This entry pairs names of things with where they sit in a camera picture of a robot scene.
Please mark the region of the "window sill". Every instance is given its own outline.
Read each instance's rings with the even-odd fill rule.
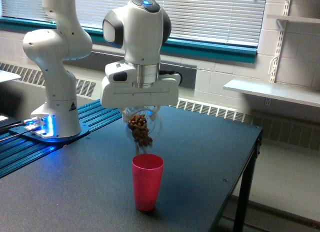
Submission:
[[[9,30],[32,31],[35,28],[56,28],[55,24],[40,21],[31,21],[14,18],[0,18],[0,27]],[[93,41],[102,42],[103,32],[101,29],[84,28],[91,35]],[[180,39],[168,39],[161,48],[161,53],[172,56],[188,56],[195,59],[219,59],[244,63],[256,61],[257,48],[212,44],[204,42],[192,42]]]

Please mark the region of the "white table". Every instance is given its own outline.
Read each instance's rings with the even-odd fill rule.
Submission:
[[[18,74],[0,70],[0,83],[21,78]]]

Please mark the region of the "wall vent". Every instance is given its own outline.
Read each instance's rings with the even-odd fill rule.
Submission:
[[[254,116],[238,112],[232,108],[182,98],[176,104],[170,106],[235,122],[260,126],[263,128],[263,137],[267,139],[316,150],[320,148],[320,127],[315,125],[285,119],[280,120],[269,116]]]
[[[46,86],[44,75],[40,70],[24,68],[6,63],[0,63],[0,70],[20,75],[20,82],[35,84],[43,87]],[[96,84],[97,82],[95,81],[77,79],[76,93],[80,96],[91,97],[95,90]]]

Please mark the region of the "table leg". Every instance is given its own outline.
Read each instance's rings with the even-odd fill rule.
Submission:
[[[236,209],[233,232],[242,232],[243,225],[245,223],[246,211],[250,196],[252,178],[254,176],[255,164],[259,149],[259,142],[256,143],[253,151],[253,155],[250,158],[248,165],[246,166],[242,175],[238,205]]]

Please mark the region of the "black cable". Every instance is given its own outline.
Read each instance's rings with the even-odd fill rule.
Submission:
[[[4,131],[7,131],[7,130],[9,130],[9,129],[11,129],[11,128],[18,127],[18,126],[22,126],[22,125],[24,125],[23,122],[4,126],[4,127],[0,128],[0,133],[2,133],[2,132],[4,132]]]
[[[24,131],[24,132],[22,132],[22,133],[18,133],[18,134],[15,134],[15,135],[13,135],[13,136],[10,136],[10,137],[3,138],[3,139],[0,140],[0,143],[5,142],[5,141],[7,141],[7,140],[9,140],[9,139],[12,139],[12,138],[15,138],[15,137],[19,137],[19,136],[21,136],[22,134],[25,134],[25,133],[28,133],[28,132],[32,132],[32,131],[36,131],[36,130],[40,130],[40,129],[41,129],[41,126],[36,127],[36,128],[33,128],[33,129],[31,129],[31,130],[26,130],[26,131]]]

